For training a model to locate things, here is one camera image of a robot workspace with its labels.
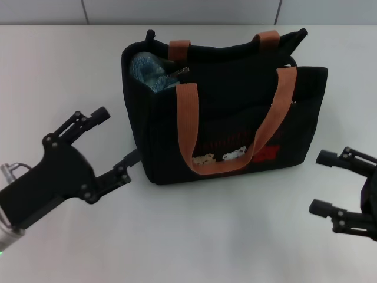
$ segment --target black fabric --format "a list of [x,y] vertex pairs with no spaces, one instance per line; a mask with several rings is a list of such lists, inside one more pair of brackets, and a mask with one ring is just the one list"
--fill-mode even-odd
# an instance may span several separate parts
[[[278,49],[271,52],[259,52],[258,42],[188,49],[184,67],[190,72],[180,82],[195,82],[198,86],[199,136],[194,157],[211,153],[221,161],[224,154],[252,143],[277,88],[276,69],[296,65],[291,53],[306,35],[305,29],[284,35]],[[125,103],[151,182],[159,185],[188,182],[279,169],[304,161],[325,93],[326,68],[297,67],[291,108],[278,131],[247,167],[225,175],[200,176],[191,171],[180,154],[176,89],[153,93],[128,74],[132,56],[144,51],[167,58],[168,45],[154,40],[154,32],[149,31],[145,41],[129,46],[122,55]]]

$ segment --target red logo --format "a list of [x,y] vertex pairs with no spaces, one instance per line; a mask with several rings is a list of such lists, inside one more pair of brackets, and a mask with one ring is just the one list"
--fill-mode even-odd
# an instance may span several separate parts
[[280,146],[265,146],[253,157],[252,162],[275,160]]

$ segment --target robotic arm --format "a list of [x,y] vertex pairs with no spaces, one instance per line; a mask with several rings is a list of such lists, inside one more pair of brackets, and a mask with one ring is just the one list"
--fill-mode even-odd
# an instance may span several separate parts
[[[104,107],[89,118],[76,111],[57,131],[43,138],[45,154],[34,168],[23,163],[0,166],[9,183],[0,191],[0,254],[63,201],[76,197],[94,204],[131,182],[127,168],[140,161],[137,150],[109,172],[95,177],[86,159],[72,147],[84,132],[108,118],[110,115]],[[335,233],[366,236],[377,241],[377,159],[346,147],[339,157],[322,150],[316,163],[348,169],[367,179],[361,192],[362,213],[348,212],[316,199],[309,212],[324,218],[330,216]],[[20,166],[29,171],[17,179],[13,171]]]
[[324,218],[330,216],[335,233],[364,236],[377,241],[377,159],[346,147],[339,157],[336,153],[322,150],[316,163],[348,169],[366,177],[361,191],[362,213],[348,212],[316,199],[310,205],[309,212]]
[[[86,159],[72,147],[84,132],[109,118],[104,107],[89,118],[76,111],[57,131],[43,138],[45,154],[34,168],[23,163],[0,166],[9,183],[0,191],[0,253],[63,201],[76,197],[94,204],[102,196],[131,182],[127,168],[140,161],[136,150],[109,172],[95,177]],[[20,166],[29,171],[16,179],[13,171]]]

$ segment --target silver cylinder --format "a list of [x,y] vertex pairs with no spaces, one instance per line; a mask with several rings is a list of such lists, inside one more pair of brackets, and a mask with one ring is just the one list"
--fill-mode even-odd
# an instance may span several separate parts
[[12,171],[16,168],[12,168],[12,165],[9,166],[9,164],[5,163],[3,165],[0,165],[0,170],[4,174],[6,181],[8,184],[13,183],[16,181],[16,177],[13,175]]
[[0,221],[0,252],[3,252],[24,235],[25,230],[9,228]]

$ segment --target orange strap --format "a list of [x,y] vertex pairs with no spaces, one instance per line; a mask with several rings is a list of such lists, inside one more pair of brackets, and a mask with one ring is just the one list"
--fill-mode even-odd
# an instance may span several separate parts
[[[279,46],[280,35],[277,31],[265,31],[258,33],[252,40],[259,41],[259,51],[275,50]],[[187,61],[187,51],[191,46],[189,40],[170,41],[168,59],[172,61]]]
[[277,31],[264,31],[258,33],[252,42],[259,41],[259,51],[275,50],[279,46],[280,35]]
[[172,61],[187,61],[187,51],[191,42],[189,40],[170,41],[168,59]]
[[236,159],[207,165],[193,163],[193,152],[198,136],[199,98],[196,83],[179,84],[177,93],[178,142],[182,157],[192,171],[200,175],[226,173],[239,170],[249,164],[253,156],[271,139],[288,113],[295,90],[297,69],[277,69],[279,81],[267,116],[258,128],[254,142],[245,155]]

